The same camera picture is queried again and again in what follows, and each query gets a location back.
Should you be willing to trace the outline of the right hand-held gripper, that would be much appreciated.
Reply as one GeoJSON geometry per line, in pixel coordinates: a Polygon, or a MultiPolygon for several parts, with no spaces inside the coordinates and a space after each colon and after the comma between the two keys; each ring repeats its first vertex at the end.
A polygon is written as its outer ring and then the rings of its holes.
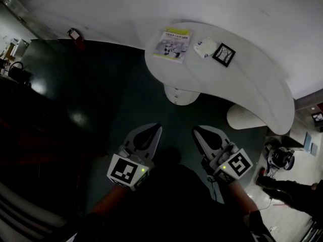
{"type": "Polygon", "coordinates": [[[245,150],[230,142],[220,129],[211,126],[193,127],[192,137],[198,151],[204,157],[201,164],[209,181],[221,181],[229,185],[253,167],[245,150]]]}

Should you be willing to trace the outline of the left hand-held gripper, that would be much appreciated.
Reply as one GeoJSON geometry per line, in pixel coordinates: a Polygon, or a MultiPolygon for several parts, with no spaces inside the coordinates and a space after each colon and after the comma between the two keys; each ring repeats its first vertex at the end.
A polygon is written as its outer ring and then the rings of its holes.
{"type": "Polygon", "coordinates": [[[161,138],[160,123],[151,123],[133,129],[125,138],[118,154],[114,154],[107,177],[117,185],[131,191],[137,190],[154,168],[152,161],[161,138]],[[146,151],[145,157],[131,151],[146,151]]]}

